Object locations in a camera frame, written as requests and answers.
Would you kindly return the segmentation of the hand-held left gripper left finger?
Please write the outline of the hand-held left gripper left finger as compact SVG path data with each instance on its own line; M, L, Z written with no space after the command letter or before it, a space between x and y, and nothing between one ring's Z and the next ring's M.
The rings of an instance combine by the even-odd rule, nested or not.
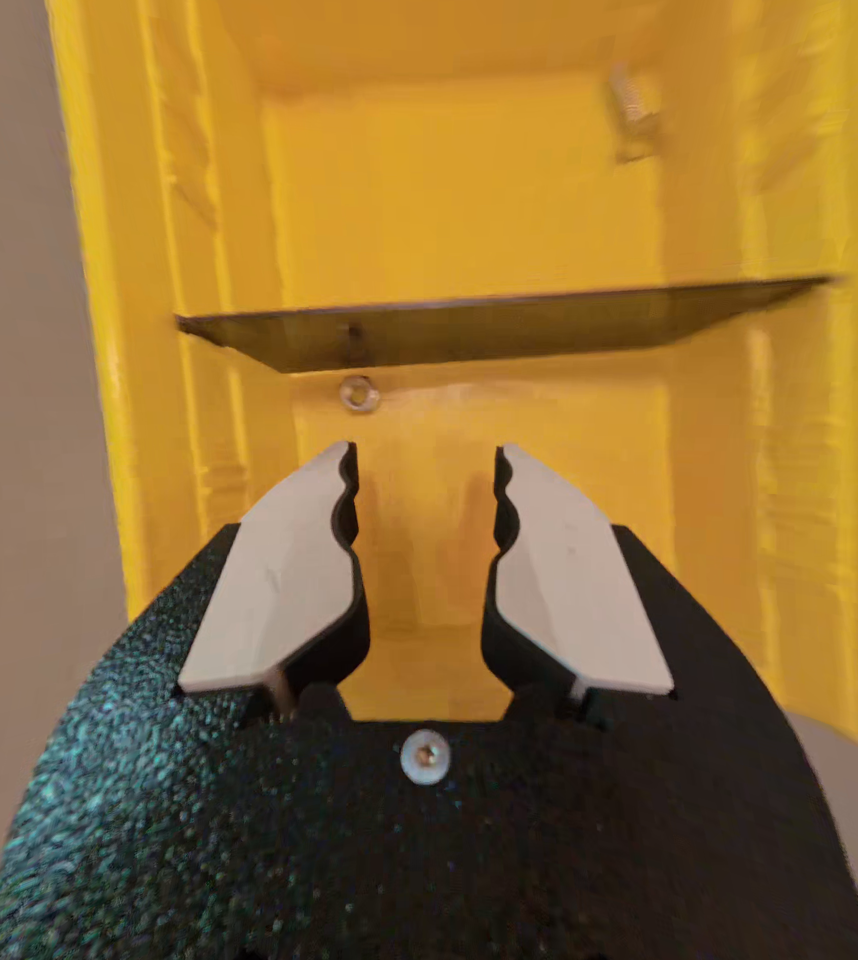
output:
M312 686L337 687L364 662L370 617L360 560L358 449L332 443L270 489L239 525L178 688L261 690L294 714Z

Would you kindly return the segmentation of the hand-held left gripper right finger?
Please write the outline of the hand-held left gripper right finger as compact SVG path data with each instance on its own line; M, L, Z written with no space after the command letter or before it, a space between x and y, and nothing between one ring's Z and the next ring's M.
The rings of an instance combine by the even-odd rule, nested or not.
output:
M614 528L579 488L516 443L496 449L497 554L481 650L513 694L558 705L597 691L667 696L675 681Z

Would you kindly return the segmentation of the yellow plastic bin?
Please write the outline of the yellow plastic bin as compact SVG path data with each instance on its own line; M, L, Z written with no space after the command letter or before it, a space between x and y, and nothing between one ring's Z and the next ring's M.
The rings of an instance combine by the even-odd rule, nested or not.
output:
M496 446L583 489L858 740L858 2L46 2L127 614L358 445L363 716L507 702ZM658 153L619 164L627 66ZM642 352L278 373L175 316L832 274Z

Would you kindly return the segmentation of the grey desk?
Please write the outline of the grey desk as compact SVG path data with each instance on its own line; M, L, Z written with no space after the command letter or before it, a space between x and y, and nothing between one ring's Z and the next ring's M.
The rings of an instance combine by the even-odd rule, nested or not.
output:
M355 441L130 619L80 234L46 2L0 2L0 958L858 958L786 708L519 444L608 517L671 694L513 694L482 606L496 716L363 716L366 588L366 659L294 714L181 692L244 515Z

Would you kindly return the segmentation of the black bin divider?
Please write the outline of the black bin divider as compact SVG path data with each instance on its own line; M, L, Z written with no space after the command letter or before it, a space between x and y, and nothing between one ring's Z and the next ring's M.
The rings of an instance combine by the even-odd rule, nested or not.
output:
M838 282L830 274L695 285L176 315L177 329L279 374L658 348Z

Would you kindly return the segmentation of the steel hex bolt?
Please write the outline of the steel hex bolt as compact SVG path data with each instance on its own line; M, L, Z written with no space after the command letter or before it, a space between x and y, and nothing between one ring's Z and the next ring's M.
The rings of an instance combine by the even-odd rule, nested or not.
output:
M660 115L650 109L627 66L616 62L606 79L606 102L613 125L615 162L639 162L658 153Z

